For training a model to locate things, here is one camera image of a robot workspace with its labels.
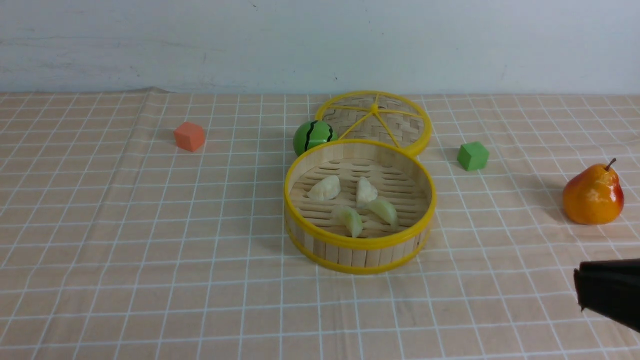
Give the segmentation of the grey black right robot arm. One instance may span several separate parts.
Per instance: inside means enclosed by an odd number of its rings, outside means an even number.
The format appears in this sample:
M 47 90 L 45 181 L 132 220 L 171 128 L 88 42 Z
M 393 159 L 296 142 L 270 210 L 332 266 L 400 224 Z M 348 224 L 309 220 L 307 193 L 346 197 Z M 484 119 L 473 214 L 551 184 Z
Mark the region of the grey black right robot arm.
M 640 259 L 586 260 L 573 270 L 577 303 L 640 332 Z

